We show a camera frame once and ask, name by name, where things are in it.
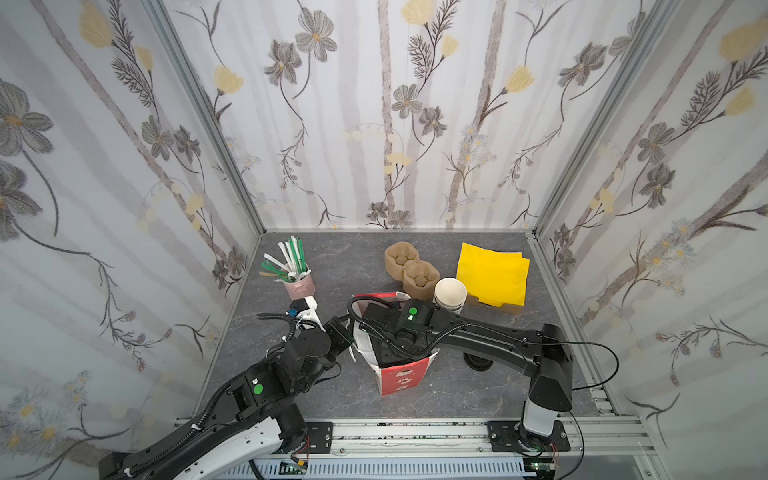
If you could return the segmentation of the red white paper bag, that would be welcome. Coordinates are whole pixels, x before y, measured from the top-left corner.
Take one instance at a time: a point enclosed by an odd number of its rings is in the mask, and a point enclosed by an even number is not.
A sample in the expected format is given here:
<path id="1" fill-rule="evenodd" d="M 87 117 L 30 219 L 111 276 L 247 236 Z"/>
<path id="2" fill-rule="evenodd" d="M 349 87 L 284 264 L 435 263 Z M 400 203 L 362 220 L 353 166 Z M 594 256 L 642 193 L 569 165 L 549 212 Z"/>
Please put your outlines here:
<path id="1" fill-rule="evenodd" d="M 395 355 L 389 343 L 400 332 L 425 334 L 432 341 L 429 304 L 402 292 L 356 295 L 348 304 L 354 321 L 354 351 L 373 370 L 383 396 L 414 388 L 424 378 L 439 348 L 421 360 Z"/>

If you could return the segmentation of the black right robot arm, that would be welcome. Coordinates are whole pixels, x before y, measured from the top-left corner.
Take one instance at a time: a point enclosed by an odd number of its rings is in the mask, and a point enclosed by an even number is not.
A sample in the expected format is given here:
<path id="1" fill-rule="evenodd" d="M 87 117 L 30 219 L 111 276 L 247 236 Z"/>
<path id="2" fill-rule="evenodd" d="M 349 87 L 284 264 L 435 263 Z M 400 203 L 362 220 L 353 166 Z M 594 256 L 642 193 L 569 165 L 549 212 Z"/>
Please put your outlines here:
<path id="1" fill-rule="evenodd" d="M 559 415 L 573 408 L 575 346 L 596 342 L 573 341 L 562 329 L 545 323 L 538 330 L 507 328 L 455 314 L 420 300 L 389 301 L 373 295 L 349 300 L 353 326 L 372 337 L 374 356 L 381 367 L 407 365 L 429 359 L 441 347 L 453 348 L 473 370 L 498 363 L 529 378 L 529 387 L 513 441 L 525 455 L 549 447 L 561 437 Z"/>

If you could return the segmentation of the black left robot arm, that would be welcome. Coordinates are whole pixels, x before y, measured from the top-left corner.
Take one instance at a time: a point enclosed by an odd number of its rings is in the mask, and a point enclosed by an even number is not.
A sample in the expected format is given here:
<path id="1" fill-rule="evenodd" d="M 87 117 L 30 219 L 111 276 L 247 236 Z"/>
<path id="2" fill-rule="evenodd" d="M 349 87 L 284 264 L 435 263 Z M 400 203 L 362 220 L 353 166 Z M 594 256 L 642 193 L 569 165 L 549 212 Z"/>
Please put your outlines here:
<path id="1" fill-rule="evenodd" d="M 261 455 L 309 447 L 296 398 L 306 394 L 352 346 L 349 316 L 294 331 L 276 352 L 222 384 L 202 410 L 156 443 L 112 452 L 98 465 L 102 479 L 212 479 Z"/>

